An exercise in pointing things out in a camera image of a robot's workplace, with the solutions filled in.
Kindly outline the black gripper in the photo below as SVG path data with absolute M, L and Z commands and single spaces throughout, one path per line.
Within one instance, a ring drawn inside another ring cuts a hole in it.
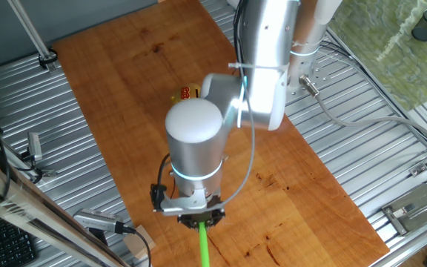
M 177 222 L 183 224 L 187 228 L 198 228 L 200 222 L 208 223 L 208 225 L 216 225 L 225 217 L 224 209 L 216 209 L 205 211 L 199 214 L 179 215 Z

